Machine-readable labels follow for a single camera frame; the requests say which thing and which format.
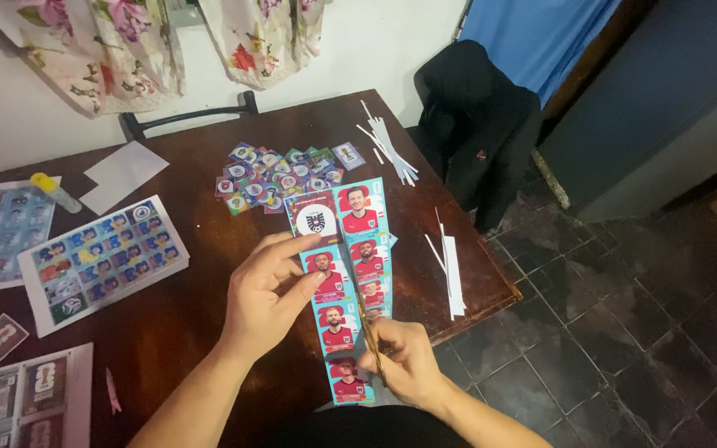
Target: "scissors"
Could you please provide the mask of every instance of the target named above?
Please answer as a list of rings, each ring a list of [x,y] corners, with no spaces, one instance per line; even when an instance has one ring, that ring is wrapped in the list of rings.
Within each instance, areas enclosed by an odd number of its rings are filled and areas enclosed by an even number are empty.
[[[353,263],[350,262],[350,250],[347,249],[347,244],[345,243],[345,234],[342,233],[342,241],[339,243],[339,251],[342,254],[342,259],[347,261],[345,263],[345,267],[347,270],[347,274],[351,278],[351,282],[353,283],[353,287],[355,288],[356,293],[356,301],[358,302],[358,318],[361,321],[361,329],[364,333],[364,338],[366,339],[367,345],[370,346],[370,351],[372,351],[372,354],[375,355],[375,365],[378,366],[378,373],[381,376],[381,381],[383,382],[384,387],[389,387],[389,383],[386,382],[386,371],[383,369],[383,362],[381,362],[381,353],[378,351],[378,341],[375,341],[375,336],[373,336],[372,331],[370,331],[370,325],[369,322],[366,320],[366,308],[364,307],[364,293],[361,292],[361,289],[359,288],[359,282],[356,280],[356,272],[353,267]]]

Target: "right hand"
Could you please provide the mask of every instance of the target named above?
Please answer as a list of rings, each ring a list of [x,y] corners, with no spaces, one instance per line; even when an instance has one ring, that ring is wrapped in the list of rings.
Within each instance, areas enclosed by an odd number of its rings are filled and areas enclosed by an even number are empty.
[[[389,342],[397,350],[391,359],[380,354],[389,389],[403,402],[433,411],[449,399],[455,385],[439,371],[422,324],[380,318],[371,325],[376,340]],[[378,374],[375,355],[367,351],[358,365]]]

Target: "chair backrest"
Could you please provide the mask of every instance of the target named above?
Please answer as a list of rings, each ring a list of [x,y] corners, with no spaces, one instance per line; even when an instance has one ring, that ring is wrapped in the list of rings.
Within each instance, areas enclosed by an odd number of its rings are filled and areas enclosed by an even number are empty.
[[[256,97],[254,96],[253,90],[246,90],[245,92],[238,94],[237,103],[239,105],[234,107],[215,107],[202,111],[180,113],[178,115],[174,115],[173,117],[155,119],[153,121],[147,121],[146,123],[140,123],[137,121],[137,117],[135,117],[131,112],[124,112],[120,114],[120,118],[128,130],[126,140],[143,140],[146,138],[144,133],[146,129],[162,126],[163,124],[174,123],[175,121],[181,121],[183,119],[205,117],[207,115],[221,113],[236,113],[240,115],[256,115],[259,113],[259,109],[256,107]]]

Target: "left hand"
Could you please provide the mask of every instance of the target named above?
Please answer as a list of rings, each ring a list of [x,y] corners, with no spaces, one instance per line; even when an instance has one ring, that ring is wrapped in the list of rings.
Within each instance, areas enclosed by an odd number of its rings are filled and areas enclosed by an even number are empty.
[[[312,299],[322,272],[309,273],[291,257],[312,248],[319,234],[294,238],[284,232],[265,237],[240,267],[231,274],[225,326],[219,344],[240,360],[254,363],[278,345],[295,318]],[[300,278],[284,296],[276,291]]]

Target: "white wall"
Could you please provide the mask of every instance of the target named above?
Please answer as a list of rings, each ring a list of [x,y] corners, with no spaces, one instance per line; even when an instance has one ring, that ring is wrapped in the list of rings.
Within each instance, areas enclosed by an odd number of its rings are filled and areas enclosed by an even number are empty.
[[[325,9],[320,56],[296,75],[256,93],[259,110],[376,88],[405,127],[415,125],[422,104],[413,87],[413,73],[449,44],[465,3],[335,0]],[[225,76],[203,25],[180,29],[179,38],[187,96],[142,114],[143,120],[234,105],[237,93],[247,89]],[[168,126],[147,135],[175,130]],[[87,119],[79,115],[0,37],[0,170],[123,142],[116,116]]]

